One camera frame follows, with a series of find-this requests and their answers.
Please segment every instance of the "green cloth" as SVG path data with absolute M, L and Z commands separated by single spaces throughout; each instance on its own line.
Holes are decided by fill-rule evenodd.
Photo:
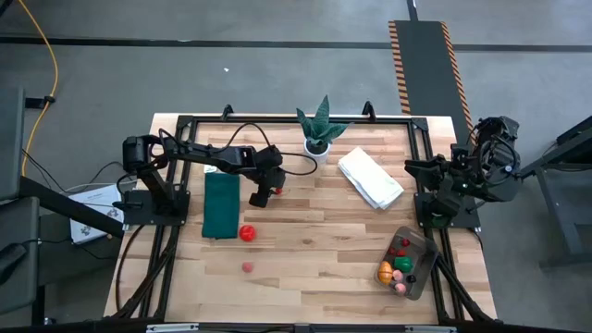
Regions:
M 202 236 L 237 238 L 241 212 L 241 180 L 237 175 L 205 174 Z

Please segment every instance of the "pink ball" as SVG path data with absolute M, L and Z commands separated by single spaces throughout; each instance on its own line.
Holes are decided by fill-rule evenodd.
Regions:
M 253 264 L 242 263 L 242 271 L 245 273 L 251 273 L 253 271 Z
M 407 287 L 405 287 L 405 285 L 402 283 L 397 283 L 395 285 L 395 291 L 397 291 L 397 293 L 402 296 L 405 294 L 405 291 L 407 291 Z
M 399 269 L 395 269 L 392 271 L 392 279 L 394 279 L 395 282 L 403 281 L 403 273 Z

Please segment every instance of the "white paper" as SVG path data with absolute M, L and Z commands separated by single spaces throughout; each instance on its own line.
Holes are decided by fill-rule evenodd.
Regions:
M 123 212 L 113 207 L 113 202 L 121 200 L 121 195 L 115 185 L 73 194 L 69 198 L 76 202 L 87 204 L 87 206 L 95 211 L 123 223 Z M 96 240 L 104 235 L 106 233 L 101 230 L 85 226 L 76 220 L 70 219 L 70 237 L 72 237 L 72 240 L 76 244 Z

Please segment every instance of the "white towel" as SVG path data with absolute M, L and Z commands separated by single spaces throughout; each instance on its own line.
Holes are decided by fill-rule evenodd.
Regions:
M 403 193 L 403 187 L 362 148 L 341 157 L 339 168 L 374 208 L 387 209 Z

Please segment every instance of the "wooden tabletop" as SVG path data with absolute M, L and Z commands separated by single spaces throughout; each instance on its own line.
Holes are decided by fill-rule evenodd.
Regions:
M 178 114 L 154 115 L 151 133 L 156 134 L 159 128 L 174 133 L 177 117 Z M 450 117 L 427 120 L 434 154 L 450 156 L 450 144 L 455 142 Z M 197 142 L 223 146 L 239 125 L 200 124 Z M 261 126 L 280 151 L 303 152 L 299 124 Z M 265 147 L 261 133 L 253 127 L 244 128 L 233 144 L 249 144 L 257 150 Z M 387 210 L 372 209 L 337 166 L 342 156 L 358 146 L 405 189 Z M 180 233 L 166 320 L 436 323 L 429 281 L 422 297 L 409 301 L 393 296 L 373 280 L 378 261 L 395 230 L 401 226 L 417 229 L 413 208 L 415 182 L 403 169 L 403 161 L 410 158 L 404 126 L 353 124 L 334 141 L 326 165 L 310 176 L 288 175 L 283 193 L 272 196 L 267 208 L 248 204 L 256 185 L 241 177 L 240 224 L 251 224 L 257 230 L 256 240 L 249 243 L 202 237 L 204 166 L 193 164 L 190 216 Z M 312 164 L 301 157 L 285 156 L 283 167 L 304 172 Z M 122 250 L 129 236 L 128 232 Z M 153 236 L 154 228 L 146 227 L 131 245 L 122 269 L 123 302 L 146 273 Z M 475 235 L 464 229 L 450 229 L 450 243 L 459 280 L 481 308 L 495 316 L 483 254 Z M 253 263 L 252 273 L 241 271 L 243 262 Z M 444 277 L 440 277 L 447 310 L 452 315 L 450 289 Z M 115 312 L 114 285 L 106 315 Z

